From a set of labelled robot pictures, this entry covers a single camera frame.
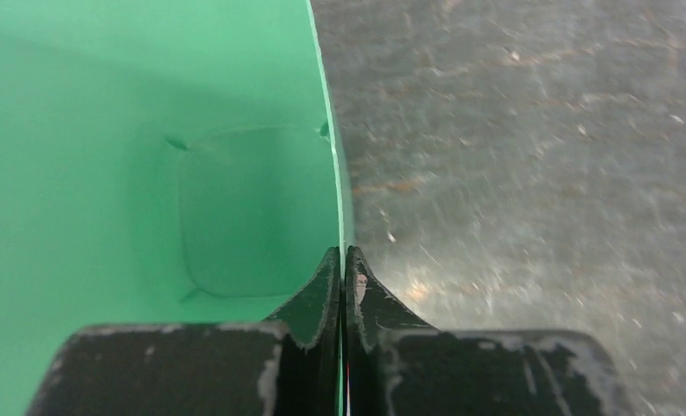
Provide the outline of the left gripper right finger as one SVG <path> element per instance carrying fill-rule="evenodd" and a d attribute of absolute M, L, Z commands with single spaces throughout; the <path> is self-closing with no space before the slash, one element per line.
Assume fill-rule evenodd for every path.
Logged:
<path fill-rule="evenodd" d="M 351 415 L 630 415 L 624 382 L 591 336 L 564 329 L 430 325 L 346 252 Z"/>

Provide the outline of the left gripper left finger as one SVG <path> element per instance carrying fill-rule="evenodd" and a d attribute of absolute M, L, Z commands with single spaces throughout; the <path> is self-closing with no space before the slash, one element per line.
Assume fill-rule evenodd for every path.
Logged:
<path fill-rule="evenodd" d="M 259 322 L 95 325 L 60 347 L 30 415 L 338 415 L 340 251 Z"/>

